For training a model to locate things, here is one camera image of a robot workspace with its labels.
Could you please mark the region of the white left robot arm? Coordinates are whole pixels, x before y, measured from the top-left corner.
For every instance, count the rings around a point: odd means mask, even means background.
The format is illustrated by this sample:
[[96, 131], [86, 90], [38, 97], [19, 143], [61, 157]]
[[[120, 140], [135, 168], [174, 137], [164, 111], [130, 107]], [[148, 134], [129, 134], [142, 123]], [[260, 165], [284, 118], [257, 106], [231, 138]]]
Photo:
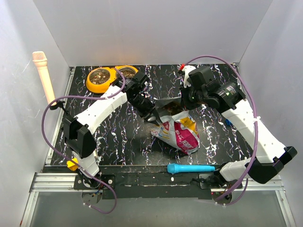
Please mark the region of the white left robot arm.
[[133, 78], [124, 79], [119, 76], [108, 90], [90, 107], [72, 117], [67, 115], [63, 120], [65, 144], [72, 151], [80, 165], [80, 172], [85, 176], [84, 183], [90, 189], [100, 186], [99, 166], [94, 158], [97, 143], [93, 137], [100, 124], [113, 113], [116, 108], [129, 102], [144, 120], [151, 117], [155, 110], [154, 103], [143, 95], [149, 78], [139, 71]]

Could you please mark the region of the pet food bag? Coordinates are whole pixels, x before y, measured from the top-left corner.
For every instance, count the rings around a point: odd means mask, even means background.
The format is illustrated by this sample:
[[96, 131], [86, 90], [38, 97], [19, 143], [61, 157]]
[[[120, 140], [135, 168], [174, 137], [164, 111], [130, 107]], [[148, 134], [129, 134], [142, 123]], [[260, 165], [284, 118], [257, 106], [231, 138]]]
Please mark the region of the pet food bag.
[[157, 123], [149, 123], [152, 136], [190, 155], [200, 148], [200, 138], [195, 120], [181, 106], [181, 98], [165, 98], [155, 101], [159, 117]]

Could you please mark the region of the metal food scoop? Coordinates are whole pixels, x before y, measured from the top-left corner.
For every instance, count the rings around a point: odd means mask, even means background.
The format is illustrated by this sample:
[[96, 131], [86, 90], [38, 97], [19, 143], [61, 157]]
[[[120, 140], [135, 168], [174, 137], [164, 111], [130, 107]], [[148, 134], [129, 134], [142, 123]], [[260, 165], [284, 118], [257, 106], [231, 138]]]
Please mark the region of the metal food scoop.
[[155, 124], [155, 125], [159, 125], [158, 120], [157, 120], [157, 116], [155, 116], [153, 113], [150, 114], [150, 115], [147, 117], [146, 121], [147, 121], [148, 123], [152, 123], [152, 124]]

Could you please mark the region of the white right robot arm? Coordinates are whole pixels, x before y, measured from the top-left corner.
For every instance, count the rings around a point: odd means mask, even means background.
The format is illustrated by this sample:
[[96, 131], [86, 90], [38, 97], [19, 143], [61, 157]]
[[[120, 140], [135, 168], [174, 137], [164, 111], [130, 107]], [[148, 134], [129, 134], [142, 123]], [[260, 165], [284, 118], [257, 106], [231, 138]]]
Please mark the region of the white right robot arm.
[[297, 155], [293, 146], [287, 147], [278, 141], [263, 122], [254, 117], [250, 103], [238, 84], [221, 84], [207, 66], [182, 65], [179, 73], [184, 75], [180, 91], [181, 102], [186, 109], [207, 105], [217, 110], [232, 123], [249, 146], [256, 149], [251, 158], [228, 162], [215, 170], [213, 179], [218, 187], [227, 187], [242, 174], [265, 184]]

